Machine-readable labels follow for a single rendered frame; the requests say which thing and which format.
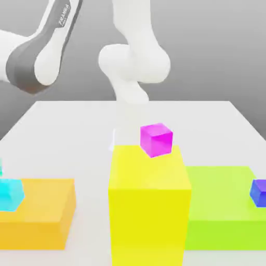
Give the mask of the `small magenta cube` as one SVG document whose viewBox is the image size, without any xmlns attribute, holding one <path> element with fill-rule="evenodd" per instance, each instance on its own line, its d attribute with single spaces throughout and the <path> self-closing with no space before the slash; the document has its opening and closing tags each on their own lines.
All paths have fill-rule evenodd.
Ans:
<svg viewBox="0 0 266 266">
<path fill-rule="evenodd" d="M 162 123 L 140 127 L 140 146 L 150 157 L 170 154 L 173 132 Z"/>
</svg>

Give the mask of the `large lime green box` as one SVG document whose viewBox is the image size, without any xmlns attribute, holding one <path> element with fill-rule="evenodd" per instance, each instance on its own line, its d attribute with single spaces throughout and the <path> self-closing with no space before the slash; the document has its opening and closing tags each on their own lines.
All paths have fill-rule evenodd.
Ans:
<svg viewBox="0 0 266 266">
<path fill-rule="evenodd" d="M 186 250 L 266 250 L 266 208 L 250 197 L 247 166 L 188 166 L 192 186 Z"/>
</svg>

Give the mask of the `large yellow box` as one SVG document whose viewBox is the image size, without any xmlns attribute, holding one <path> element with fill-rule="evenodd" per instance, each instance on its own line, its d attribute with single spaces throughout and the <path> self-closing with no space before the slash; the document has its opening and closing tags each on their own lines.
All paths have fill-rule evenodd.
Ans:
<svg viewBox="0 0 266 266">
<path fill-rule="evenodd" d="M 191 185 L 178 146 L 151 158 L 117 145 L 108 198 L 112 266 L 182 266 Z"/>
</svg>

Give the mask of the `small blue cube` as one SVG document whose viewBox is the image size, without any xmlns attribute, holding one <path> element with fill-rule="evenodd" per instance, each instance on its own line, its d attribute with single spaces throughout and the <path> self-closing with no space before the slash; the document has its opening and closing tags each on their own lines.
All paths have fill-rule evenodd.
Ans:
<svg viewBox="0 0 266 266">
<path fill-rule="evenodd" d="M 266 208 L 266 179 L 254 179 L 252 181 L 250 197 L 257 207 Z"/>
</svg>

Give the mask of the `small cyan cube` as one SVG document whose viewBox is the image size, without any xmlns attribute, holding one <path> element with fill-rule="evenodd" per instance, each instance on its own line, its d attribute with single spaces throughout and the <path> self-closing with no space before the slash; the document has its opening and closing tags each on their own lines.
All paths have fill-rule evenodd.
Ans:
<svg viewBox="0 0 266 266">
<path fill-rule="evenodd" d="M 22 180 L 0 179 L 0 211 L 16 211 L 23 199 Z"/>
</svg>

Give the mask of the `large orange box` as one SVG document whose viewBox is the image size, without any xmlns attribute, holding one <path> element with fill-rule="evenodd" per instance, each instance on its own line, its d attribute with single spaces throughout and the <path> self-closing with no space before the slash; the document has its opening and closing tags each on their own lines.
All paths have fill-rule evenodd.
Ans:
<svg viewBox="0 0 266 266">
<path fill-rule="evenodd" d="M 76 207 L 73 179 L 22 179 L 25 198 L 0 211 L 0 250 L 63 250 Z"/>
</svg>

